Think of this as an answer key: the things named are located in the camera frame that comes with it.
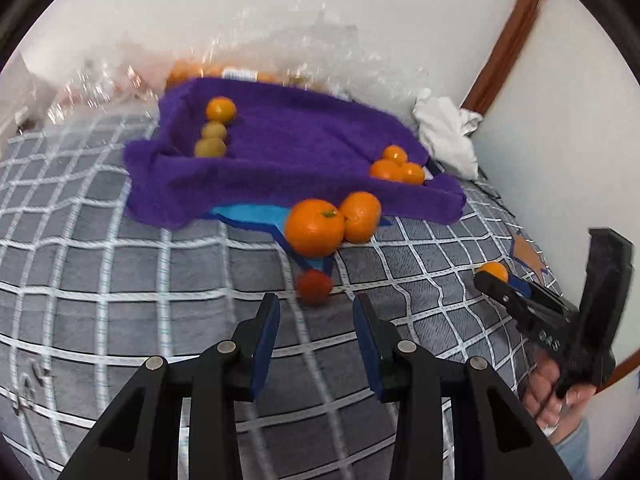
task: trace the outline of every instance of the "mattress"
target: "mattress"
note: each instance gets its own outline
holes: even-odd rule
[[[198,355],[252,317],[265,292],[279,296],[282,320],[265,389],[236,405],[246,479],[388,477],[398,414],[367,387],[356,293],[437,356],[484,356],[514,391],[526,378],[529,345],[472,275],[501,260],[532,278],[510,256],[514,236],[543,256],[489,183],[463,183],[453,225],[388,218],[369,243],[341,247],[330,300],[313,308],[296,299],[300,270],[271,235],[212,220],[170,231],[124,215],[124,143],[155,127],[137,115],[70,121],[56,136],[12,139],[0,162],[0,431],[34,479],[58,476],[146,357]],[[560,292],[548,269],[539,275]],[[189,420],[187,399],[180,478]],[[442,421],[452,478],[448,399]]]

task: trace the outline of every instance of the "purple cloth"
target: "purple cloth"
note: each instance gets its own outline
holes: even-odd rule
[[[207,102],[234,101],[226,156],[194,158],[207,122]],[[423,165],[427,151],[393,116],[333,97],[272,84],[218,78],[192,80],[160,101],[151,140],[134,140],[124,152],[131,176],[129,215],[140,222],[179,228],[215,206],[257,203],[290,207],[306,198],[337,206],[349,193],[369,191],[385,215],[457,221],[465,194],[440,174],[424,186],[368,176],[390,144]]]

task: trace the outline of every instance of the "barcode label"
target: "barcode label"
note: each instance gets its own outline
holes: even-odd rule
[[[222,79],[235,79],[236,81],[258,81],[258,73],[246,68],[228,67],[222,71]]]

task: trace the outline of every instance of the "white cloth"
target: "white cloth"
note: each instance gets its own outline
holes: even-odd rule
[[[478,178],[478,160],[468,134],[482,121],[482,115],[457,108],[448,97],[434,97],[422,90],[415,101],[414,118],[419,138],[429,154],[447,170],[466,180]]]

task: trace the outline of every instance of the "human hand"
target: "human hand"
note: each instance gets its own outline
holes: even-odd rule
[[[535,348],[537,366],[529,377],[527,390],[522,397],[525,409],[536,416],[540,405],[551,392],[553,384],[560,377],[558,364],[542,349]],[[536,421],[542,430],[549,426],[557,426],[551,438],[551,444],[557,444],[578,427],[582,420],[582,413],[587,403],[596,393],[596,387],[592,384],[576,384],[572,386],[564,397],[564,403],[569,407],[566,413],[560,416],[562,400],[552,395],[546,404],[546,408]]]

